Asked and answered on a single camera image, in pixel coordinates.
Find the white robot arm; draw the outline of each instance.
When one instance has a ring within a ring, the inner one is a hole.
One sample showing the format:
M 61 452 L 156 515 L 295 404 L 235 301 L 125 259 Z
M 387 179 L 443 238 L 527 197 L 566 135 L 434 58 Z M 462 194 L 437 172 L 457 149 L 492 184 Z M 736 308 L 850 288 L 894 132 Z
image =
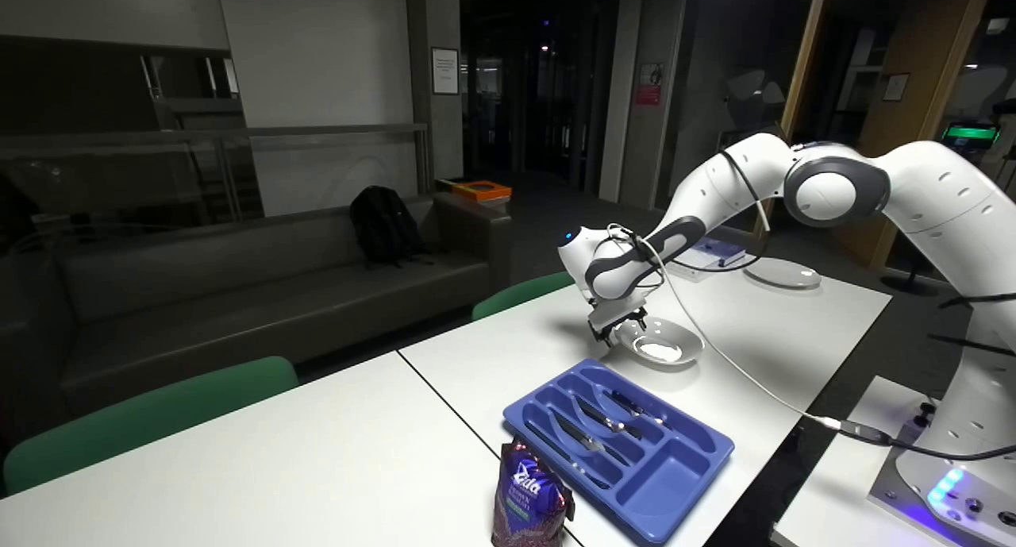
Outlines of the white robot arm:
M 1016 348 L 1016 299 L 1005 295 L 1016 292 L 1016 204 L 994 182 L 937 142 L 910 142 L 870 159 L 839 144 L 791 148 L 757 134 L 692 172 L 644 239 L 670 262 L 756 197 L 783 197 L 796 219 L 818 227 L 881 211 L 962 296 L 989 298 L 972 303 L 960 366 L 935 421 L 914 444 L 969 458 L 1016 440 L 1016 366 L 1011 353 L 1003 354 Z M 569 233 L 559 247 L 593 306 L 589 324 L 599 340 L 618 322 L 645 315 L 638 286 L 659 269 L 648 249 L 620 230 L 586 228 Z M 1016 458 L 955 466 L 941 458 L 906 451 L 896 468 L 908 486 L 923 490 L 920 500 L 939 525 L 992 545 L 1016 546 Z M 956 477 L 957 469 L 962 483 L 950 483 L 953 493 L 946 494 L 941 482 Z

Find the green chair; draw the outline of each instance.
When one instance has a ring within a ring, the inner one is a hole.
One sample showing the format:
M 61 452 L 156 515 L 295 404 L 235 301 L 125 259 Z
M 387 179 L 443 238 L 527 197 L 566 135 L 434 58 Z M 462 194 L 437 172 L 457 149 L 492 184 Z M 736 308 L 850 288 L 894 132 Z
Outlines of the green chair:
M 479 321 L 573 284 L 574 281 L 568 271 L 561 271 L 513 285 L 477 303 L 475 307 L 472 308 L 472 320 Z
M 99 464 L 298 384 L 289 361 L 268 357 L 117 403 L 14 446 L 3 466 L 7 493 Z

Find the green screen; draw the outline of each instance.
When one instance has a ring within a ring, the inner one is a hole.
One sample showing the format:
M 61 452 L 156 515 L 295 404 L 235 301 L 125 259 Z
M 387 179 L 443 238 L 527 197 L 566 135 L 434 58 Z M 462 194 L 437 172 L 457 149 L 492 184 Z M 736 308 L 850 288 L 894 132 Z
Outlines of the green screen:
M 954 126 L 946 129 L 943 138 L 979 138 L 980 140 L 994 140 L 998 135 L 995 128 L 970 128 Z

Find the glass railing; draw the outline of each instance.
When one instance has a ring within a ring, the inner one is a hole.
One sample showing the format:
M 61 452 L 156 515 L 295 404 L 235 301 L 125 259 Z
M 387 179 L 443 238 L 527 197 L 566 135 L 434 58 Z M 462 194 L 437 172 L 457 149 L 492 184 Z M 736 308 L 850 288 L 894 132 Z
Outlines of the glass railing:
M 0 254 L 426 193 L 427 144 L 425 124 L 0 137 Z

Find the knife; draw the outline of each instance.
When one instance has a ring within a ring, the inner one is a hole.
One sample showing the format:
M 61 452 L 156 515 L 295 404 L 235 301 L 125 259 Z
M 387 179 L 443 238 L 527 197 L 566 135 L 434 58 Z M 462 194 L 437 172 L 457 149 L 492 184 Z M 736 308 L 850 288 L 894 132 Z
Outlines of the knife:
M 588 401 L 578 394 L 575 394 L 575 401 L 578 403 L 578 407 L 582 409 L 582 412 L 584 412 L 586 416 L 592 418 L 596 422 L 599 422 L 604 426 L 607 426 L 612 432 L 614 432 L 614 434 L 625 431 L 628 432 L 628 434 L 631 434 L 632 438 L 638 440 L 642 439 L 642 433 L 638 431 L 638 428 L 626 426 L 624 422 L 615 422 L 611 420 L 598 408 L 589 404 Z
M 558 420 L 558 425 L 564 428 L 565 432 L 568 432 L 569 436 L 577 439 L 578 442 L 580 442 L 581 445 L 584 445 L 586 449 L 588 449 L 589 451 L 596 451 L 596 452 L 606 451 L 607 453 L 613 455 L 614 460 L 617 460 L 624 466 L 631 466 L 631 464 L 627 460 L 625 460 L 625 457 L 621 455 L 621 453 L 618 450 L 614 449 L 609 445 L 605 445 L 600 442 L 597 442 L 595 439 L 592 439 L 592 436 L 586 434 L 578 426 L 572 424 L 570 420 L 562 416 L 562 414 L 559 413 L 558 411 L 552 410 L 551 412 L 554 413 L 554 417 L 556 418 L 556 420 Z
M 544 443 L 547 444 L 548 447 L 550 447 L 551 449 L 553 449 L 565 462 L 567 462 L 568 464 L 570 464 L 572 468 L 575 468 L 576 470 L 578 470 L 579 474 L 582 474 L 583 476 L 589 478 L 589 481 L 591 481 L 592 483 L 594 483 L 596 485 L 596 487 L 598 487 L 599 489 L 611 489 L 611 484 L 609 484 L 609 483 L 607 483 L 607 482 L 605 482 L 605 481 L 602 481 L 600 479 L 597 479 L 597 478 L 593 477 L 591 474 L 589 474 L 588 472 L 586 472 L 585 470 L 583 470 L 581 466 L 579 466 L 578 464 L 576 464 L 575 461 L 571 459 L 571 455 L 568 455 L 567 451 L 561 449 L 561 446 L 559 446 L 557 444 L 557 442 L 555 442 L 554 440 L 552 440 L 550 438 L 550 436 L 548 436 L 547 434 L 544 433 L 543 430 L 536 428 L 536 426 L 532 422 L 529 422 L 528 420 L 526 420 L 525 421 L 525 427 L 529 428 L 529 431 L 532 432 L 533 434 L 535 434 L 537 438 L 544 440 Z
M 627 410 L 629 414 L 631 414 L 632 416 L 636 417 L 644 416 L 646 417 L 647 420 L 651 420 L 656 424 L 659 424 L 663 428 L 668 428 L 668 430 L 673 430 L 676 432 L 676 430 L 674 430 L 674 426 L 671 426 L 671 424 L 664 422 L 662 418 L 656 418 L 655 416 L 649 414 L 648 412 L 645 411 L 645 409 L 635 404 L 634 401 L 622 394 L 620 391 L 611 390 L 610 392 L 608 392 L 607 390 L 604 390 L 604 393 L 607 394 L 607 397 L 612 401 L 618 403 L 618 405 L 620 405 L 621 408 Z

